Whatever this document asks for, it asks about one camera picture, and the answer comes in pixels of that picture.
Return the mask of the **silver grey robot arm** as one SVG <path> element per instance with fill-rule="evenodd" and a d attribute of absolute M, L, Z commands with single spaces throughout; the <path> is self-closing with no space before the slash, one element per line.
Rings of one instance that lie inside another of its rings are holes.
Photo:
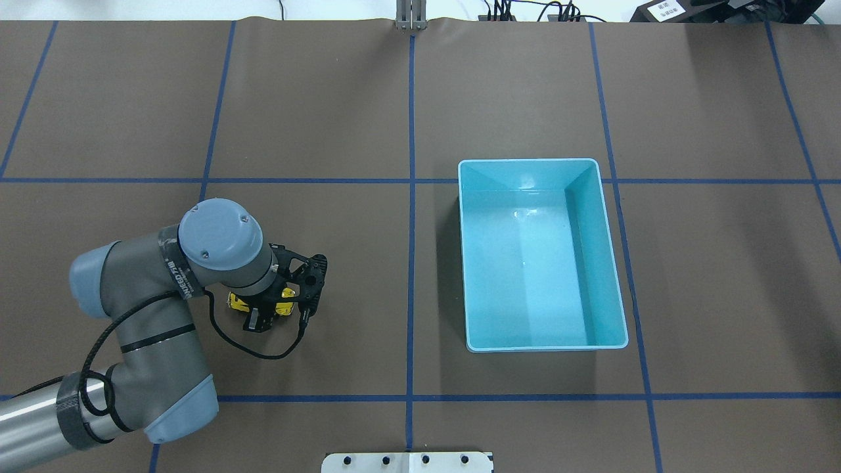
<path fill-rule="evenodd" d="M 266 242 L 256 218 L 225 198 L 187 210 L 171 227 L 115 240 L 77 257 L 69 282 L 80 309 L 108 320 L 78 371 L 2 403 L 2 471 L 24 471 L 142 431 L 184 438 L 219 411 L 189 300 L 213 284 L 244 304 L 243 329 L 264 332 L 278 304 L 300 312 L 296 341 L 317 311 L 327 258 Z"/>

